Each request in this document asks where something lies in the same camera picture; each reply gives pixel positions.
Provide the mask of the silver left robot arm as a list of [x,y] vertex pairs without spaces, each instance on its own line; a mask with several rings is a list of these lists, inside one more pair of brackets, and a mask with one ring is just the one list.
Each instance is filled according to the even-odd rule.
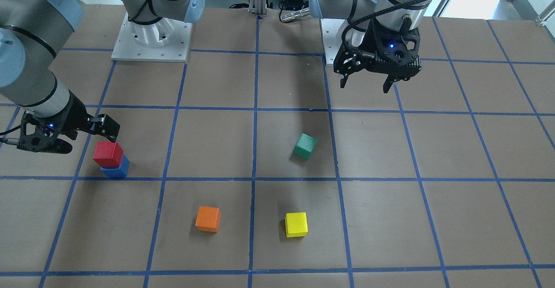
[[408,81],[421,69],[418,26],[430,1],[309,0],[320,19],[325,59],[344,88],[362,70],[387,75],[383,92]]

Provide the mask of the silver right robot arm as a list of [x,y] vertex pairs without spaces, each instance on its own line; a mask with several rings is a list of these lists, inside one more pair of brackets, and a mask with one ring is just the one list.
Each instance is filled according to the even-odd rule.
[[[137,43],[161,47],[172,20],[196,23],[206,0],[121,0]],[[1,0],[1,95],[24,109],[20,125],[1,134],[18,150],[69,154],[79,131],[115,143],[120,125],[90,115],[83,102],[49,67],[84,15],[78,0]]]

